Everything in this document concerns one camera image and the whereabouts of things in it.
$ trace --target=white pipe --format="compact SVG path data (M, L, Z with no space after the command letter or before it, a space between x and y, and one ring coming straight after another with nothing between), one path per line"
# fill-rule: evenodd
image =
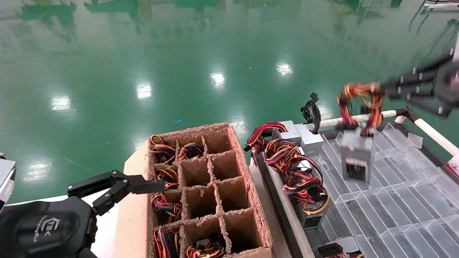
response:
M421 130L423 130L428 136L430 136L434 141L436 141L443 149L445 149L449 154L456 155L459 153L459 148L456 147L453 143L448 141L445 136L441 135L437 130L431 127L426 121L419 118L414 122Z
M395 110L388 110L388 111L383 111L382 116L384 118L392 118L397 115L397 112ZM358 115L358 116L353 116L353 118L357 122L362 122L362 121L367 121L369 119L369 115ZM324 127L331 127L331 126L337 126L341 123L342 118L335 118L335 119L330 119L330 120L323 120L320 122L320 128Z
M403 121L405 121L406 119L406 116L398 116L395 118L395 122L396 123L403 123Z

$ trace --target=yellow wire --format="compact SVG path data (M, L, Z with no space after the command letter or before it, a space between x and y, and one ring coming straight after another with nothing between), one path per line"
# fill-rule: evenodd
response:
M303 202L303 211L304 211L305 213L307 213L308 215L310 215L310 214L317 214L317 213L323 211L323 210L325 209L325 207L328 206L328 203L330 202L330 195L329 195L328 193L326 193L326 194L327 194L327 200L326 200L325 203L322 205L322 207L320 207L319 209L317 209L317 210L315 210L315 211L308 211L308 210L306 210L306 206L308 205L308 203L307 203L307 202Z

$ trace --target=clear plastic tray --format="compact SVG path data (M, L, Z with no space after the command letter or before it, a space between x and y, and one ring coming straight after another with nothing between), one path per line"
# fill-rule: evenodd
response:
M322 227L330 242L352 237L367 258L459 257L459 186L389 123L376 132L370 184L343 180L341 134L318 158L333 203Z

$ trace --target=robotic arm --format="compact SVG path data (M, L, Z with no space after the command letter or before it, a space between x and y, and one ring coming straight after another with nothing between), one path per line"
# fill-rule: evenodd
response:
M459 107L459 35L449 53L418 68L412 73L381 84L390 99L406 99L439 117L447 118Z
M82 197L110 188L92 203ZM67 187L68 199L6 206L0 213L0 257L97 258L91 251L102 216L129 193L164 191L164 181L147 181L113 170Z

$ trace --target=wire bundle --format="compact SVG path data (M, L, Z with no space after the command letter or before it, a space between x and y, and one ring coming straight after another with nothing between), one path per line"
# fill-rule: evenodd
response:
M314 124L314 129L311 132L315 135L319 133L320 121L322 120L319 107L316 105L318 100L317 94L312 93L311 100L306 102L306 105L300 109L306 123Z
M172 165L175 159L175 147L176 145L173 143L168 143L162 139L159 135L152 135L150 137L151 146L148 146L148 151L153 152L159 162L158 163L165 163L166 165Z
M328 206L330 196L322 186L322 171L316 162L300 153L298 146L284 139L275 139L266 145L264 157L266 164L288 178L283 189L299 202L303 202L303 211L305 213L308 215L320 213ZM295 163L301 161L309 162L320 175L320 178L314 176L311 169L302 171L301 169L293 168ZM308 204L319 202L322 202L319 208L311 210L308 207Z
M308 214L317 214L323 211L330 202L330 195L322 186L322 179L314 176L312 170L307 171L297 170L284 185L284 191L303 202L303 211ZM322 204L318 208L311 209L308 204Z
M168 216L166 222L163 224L169 224L181 218L182 205L179 203L168 202L164 193L159 192L151 196L150 204L153 209L166 213Z
M325 258L346 258L346 256L343 253L340 253L340 254L335 254L332 256L327 256Z
M179 258L179 236L172 230L161 227L153 231L158 258Z
M179 177L177 172L171 168L156 170L155 180L163 180L166 190L177 189L179 187Z
M196 156L201 157L203 153L204 148L201 145L190 142L180 149L179 160L189 159Z
M252 149L258 149L261 146L265 145L265 140L262 136L264 130L277 128L281 132L286 132L287 128L281 123L264 123L254 130L252 135L247 139L247 147L244 148L245 151Z
M358 250L356 252L348 252L349 258L365 258L365 256L362 254L362 251Z
M298 146L281 138L268 142L264 152L266 164L284 176L287 176L289 173L285 165L286 160L290 160L294 155L300 155Z
M212 241L210 238L205 246L200 245L188 247L186 250L187 258L220 258L226 254L224 242Z
M341 92L338 95L337 101L340 106L341 116L343 118L344 124L357 125L357 121L352 118L349 112L349 105L351 103L351 98L356 96L362 97L362 100L365 106L370 110L370 118L367 126L364 131L367 136L370 135L370 132L373 128L378 127L382 124L382 104L383 104L383 94L381 88L377 83L370 84L347 84L344 87L344 92Z

